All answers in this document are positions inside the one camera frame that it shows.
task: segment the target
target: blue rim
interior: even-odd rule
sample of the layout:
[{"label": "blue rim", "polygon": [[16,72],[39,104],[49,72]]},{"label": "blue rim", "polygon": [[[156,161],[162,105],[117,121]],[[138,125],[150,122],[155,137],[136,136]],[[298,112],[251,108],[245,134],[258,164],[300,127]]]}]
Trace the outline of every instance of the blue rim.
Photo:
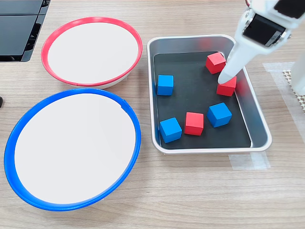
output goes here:
[{"label": "blue rim", "polygon": [[[78,202],[78,203],[72,203],[72,204],[49,203],[49,202],[46,202],[46,201],[43,201],[43,200],[40,200],[40,199],[34,197],[31,193],[29,193],[25,189],[25,187],[20,182],[17,172],[16,172],[16,167],[15,167],[15,147],[16,147],[16,143],[17,143],[17,140],[18,140],[18,137],[19,137],[21,131],[23,130],[25,125],[30,121],[30,119],[32,117],[34,117],[34,115],[36,115],[36,113],[38,111],[40,111],[42,108],[46,107],[47,105],[49,105],[59,99],[62,99],[62,98],[65,98],[65,97],[68,97],[71,95],[75,95],[75,94],[99,94],[99,95],[103,95],[108,98],[111,98],[112,100],[119,103],[121,105],[122,109],[129,115],[129,117],[131,118],[131,120],[133,122],[133,125],[135,128],[135,133],[136,133],[135,147],[134,147],[132,158],[131,158],[127,168],[123,172],[123,174],[119,177],[119,179],[116,180],[116,182],[114,182],[104,192],[98,194],[97,196],[95,196],[91,199],[84,200],[84,201]],[[115,94],[112,94],[110,92],[100,90],[100,89],[91,89],[91,88],[71,89],[71,90],[67,90],[64,92],[60,92],[58,94],[54,94],[54,95],[42,100],[41,102],[39,102],[38,104],[33,106],[17,122],[17,124],[14,127],[12,133],[10,134],[10,137],[6,144],[6,148],[5,148],[5,152],[4,152],[4,169],[5,169],[6,178],[9,182],[11,188],[25,202],[27,202],[35,207],[38,207],[38,208],[41,208],[44,210],[50,210],[50,211],[75,210],[75,209],[79,209],[79,208],[83,208],[88,205],[91,205],[91,204],[105,198],[107,195],[109,195],[111,192],[113,192],[126,179],[128,174],[130,173],[130,171],[131,171],[132,167],[134,166],[134,164],[137,160],[137,157],[139,155],[140,145],[141,145],[140,123],[139,123],[139,120],[138,120],[136,114],[134,113],[133,109],[128,105],[128,103],[125,100],[121,99],[120,97],[118,97]]]}]

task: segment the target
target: black object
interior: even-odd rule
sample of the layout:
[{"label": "black object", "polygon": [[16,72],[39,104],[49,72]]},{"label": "black object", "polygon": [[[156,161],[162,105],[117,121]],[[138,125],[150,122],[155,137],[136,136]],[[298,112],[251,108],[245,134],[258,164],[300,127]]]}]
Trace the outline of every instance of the black object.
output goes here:
[{"label": "black object", "polygon": [[305,13],[305,0],[279,0],[274,9],[283,15],[298,19]]},{"label": "black object", "polygon": [[[166,149],[186,148],[238,148],[250,147],[251,141],[235,94],[232,97],[216,94],[217,74],[210,74],[205,67],[208,55],[215,52],[158,54],[154,57],[156,82],[158,75],[173,75],[172,96],[157,95],[158,122],[176,117],[182,130],[186,112],[204,114],[201,136],[185,135],[179,140],[164,143]],[[206,114],[209,106],[224,102],[232,113],[231,121],[213,128]]]},{"label": "black object", "polygon": [[49,0],[0,0],[0,62],[29,61]]},{"label": "black object", "polygon": [[243,32],[243,35],[269,47],[277,42],[284,31],[285,28],[283,26],[256,14]]}]

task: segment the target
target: white tape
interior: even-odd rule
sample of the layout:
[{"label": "white tape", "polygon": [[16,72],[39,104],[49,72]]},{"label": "white tape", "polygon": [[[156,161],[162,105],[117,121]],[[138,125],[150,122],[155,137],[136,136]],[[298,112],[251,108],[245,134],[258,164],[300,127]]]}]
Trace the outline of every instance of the white tape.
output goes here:
[{"label": "white tape", "polygon": [[294,62],[264,63],[264,68],[273,77],[293,121],[305,143],[305,115],[293,90],[283,75],[283,70],[291,69]]},{"label": "white tape", "polygon": [[229,155],[229,159],[233,170],[266,170],[270,168],[266,152]]}]

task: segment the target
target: red cube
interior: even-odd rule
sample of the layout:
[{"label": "red cube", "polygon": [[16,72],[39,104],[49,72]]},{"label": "red cube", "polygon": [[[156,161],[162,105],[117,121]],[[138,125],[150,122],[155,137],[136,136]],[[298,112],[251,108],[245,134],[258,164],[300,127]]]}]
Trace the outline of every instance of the red cube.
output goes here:
[{"label": "red cube", "polygon": [[217,94],[232,96],[236,87],[236,76],[226,83],[218,84]]},{"label": "red cube", "polygon": [[205,66],[211,74],[219,73],[225,67],[225,58],[220,52],[208,55]]},{"label": "red cube", "polygon": [[203,114],[186,112],[184,133],[200,136],[203,131]]}]

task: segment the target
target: blue cube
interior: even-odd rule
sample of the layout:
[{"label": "blue cube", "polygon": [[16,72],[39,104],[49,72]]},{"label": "blue cube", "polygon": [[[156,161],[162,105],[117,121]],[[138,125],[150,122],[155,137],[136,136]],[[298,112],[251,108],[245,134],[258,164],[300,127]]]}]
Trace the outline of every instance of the blue cube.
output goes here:
[{"label": "blue cube", "polygon": [[173,93],[173,76],[159,75],[158,95],[172,95],[172,93]]},{"label": "blue cube", "polygon": [[210,106],[206,116],[213,127],[219,127],[229,123],[232,118],[232,113],[224,103],[221,103]]},{"label": "blue cube", "polygon": [[176,118],[160,122],[160,133],[165,143],[181,138],[182,129]]}]

